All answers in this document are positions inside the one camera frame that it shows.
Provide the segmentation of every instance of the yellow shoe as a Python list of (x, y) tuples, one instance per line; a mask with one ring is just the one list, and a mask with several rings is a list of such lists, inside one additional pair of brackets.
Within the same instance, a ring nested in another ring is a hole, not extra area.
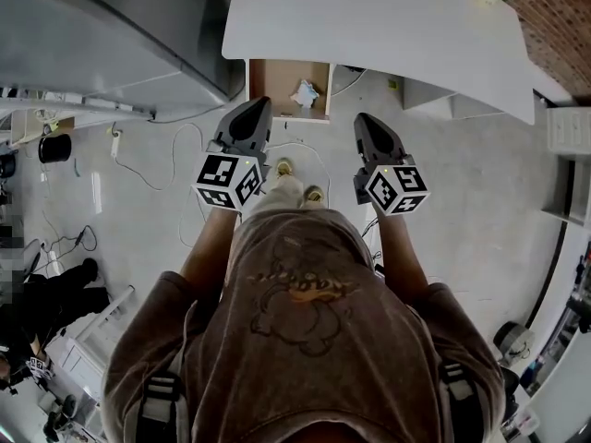
[(310, 186), (304, 192), (304, 200), (308, 202), (322, 202), (324, 201), (324, 192), (318, 186)]
[(275, 173), (277, 174), (278, 179), (284, 175), (294, 175), (294, 168), (291, 161), (289, 161), (287, 158), (281, 158), (277, 162)]

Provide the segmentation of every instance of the person's left arm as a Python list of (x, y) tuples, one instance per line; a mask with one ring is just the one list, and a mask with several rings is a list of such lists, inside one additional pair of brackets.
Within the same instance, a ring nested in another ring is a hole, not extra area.
[(103, 424), (109, 441), (123, 441), (127, 411), (141, 395), (145, 380), (180, 349), (185, 316), (195, 301), (187, 335), (207, 327), (223, 289), (236, 216), (234, 211), (211, 211), (180, 274), (161, 275), (115, 347), (103, 388)]

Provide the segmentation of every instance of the table top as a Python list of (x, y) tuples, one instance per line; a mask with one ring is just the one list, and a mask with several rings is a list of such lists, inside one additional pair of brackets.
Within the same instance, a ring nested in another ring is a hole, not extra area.
[(414, 78), (534, 123), (519, 19), (474, 0), (232, 0), (229, 59), (358, 66)]

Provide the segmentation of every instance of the wooden drawer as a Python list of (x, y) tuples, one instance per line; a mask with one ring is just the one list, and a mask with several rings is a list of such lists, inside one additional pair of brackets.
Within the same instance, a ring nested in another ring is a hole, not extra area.
[[(247, 100), (267, 96), (273, 105), (273, 118), (285, 121), (329, 123), (333, 64), (274, 59), (246, 61)], [(302, 79), (320, 95), (311, 108), (303, 108), (290, 99)]]

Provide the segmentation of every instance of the desk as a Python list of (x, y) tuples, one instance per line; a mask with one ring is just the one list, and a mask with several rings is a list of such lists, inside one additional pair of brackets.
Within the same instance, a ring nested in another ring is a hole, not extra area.
[(459, 100), (468, 115), (489, 108), (534, 123), (531, 64), (503, 2), (232, 0), (222, 53), (364, 67), (406, 78), (406, 89), (417, 81), (421, 96), (405, 108)]

